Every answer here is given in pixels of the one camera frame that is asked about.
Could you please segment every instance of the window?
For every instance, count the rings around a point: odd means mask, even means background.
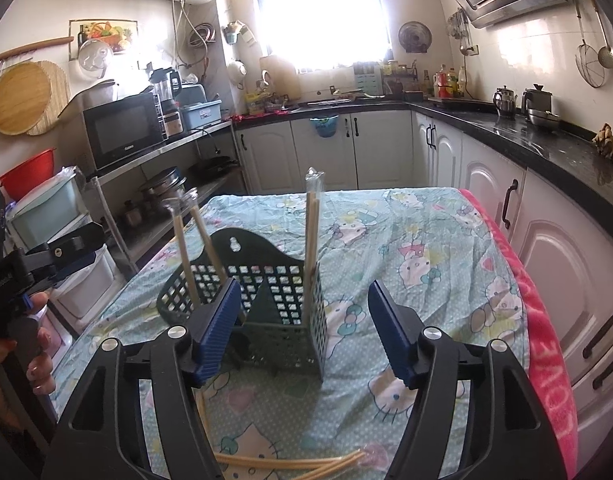
[[[380,0],[258,0],[263,40],[298,68],[381,60],[389,36]]]

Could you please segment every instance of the red blanket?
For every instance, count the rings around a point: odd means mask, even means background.
[[[551,421],[568,477],[575,475],[578,456],[578,418],[573,390],[565,367],[560,343],[551,325],[549,314],[538,295],[538,289],[522,266],[500,228],[466,189],[460,192],[478,210],[493,235],[493,240],[506,258],[518,282],[520,296],[527,311],[529,330],[529,380]]]

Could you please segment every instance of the white cabinet door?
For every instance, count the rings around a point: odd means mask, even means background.
[[[355,154],[351,137],[351,116],[338,117],[332,137],[320,137],[311,119],[291,121],[300,174],[309,168],[324,171],[327,190],[358,189]]]
[[[432,186],[433,149],[429,136],[433,121],[425,115],[414,112],[413,119],[413,186]]]
[[[237,131],[253,194],[304,191],[288,121]]]
[[[434,153],[432,186],[459,187],[462,163],[462,132],[433,121],[430,131]]]
[[[575,384],[613,345],[612,327],[583,356],[613,314],[613,241],[571,199],[527,171],[511,246],[538,287]]]
[[[413,187],[411,112],[352,114],[359,189]]]
[[[589,461],[613,426],[613,371],[607,376],[612,364],[613,346],[573,386],[578,410],[578,469]]]
[[[520,206],[524,173],[525,171],[520,166],[505,156],[469,136],[463,136],[460,185],[473,193],[507,238],[510,238],[513,232]],[[506,212],[508,223],[503,221],[507,192],[509,196]]]

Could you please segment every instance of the utensil holder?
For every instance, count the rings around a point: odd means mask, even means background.
[[[239,228],[214,232],[211,240],[229,276],[240,283],[244,324],[234,326],[224,359],[251,365],[323,376],[327,317],[319,265],[311,279],[313,304],[302,319],[304,261],[284,254],[265,238]],[[200,303],[210,303],[220,280],[206,250],[191,262]],[[180,265],[164,284],[157,309],[169,324],[184,324],[192,302]]]

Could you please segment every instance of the countertop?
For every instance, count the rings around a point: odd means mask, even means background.
[[[246,120],[236,128],[371,110],[413,110],[462,130],[523,168],[538,173],[571,197],[613,238],[613,163],[597,153],[587,140],[589,132],[583,130],[586,139],[563,130],[546,133],[520,115],[512,120],[499,118],[491,107],[482,104],[475,105],[478,111],[457,111],[441,109],[428,102],[342,104],[298,108],[287,114]]]

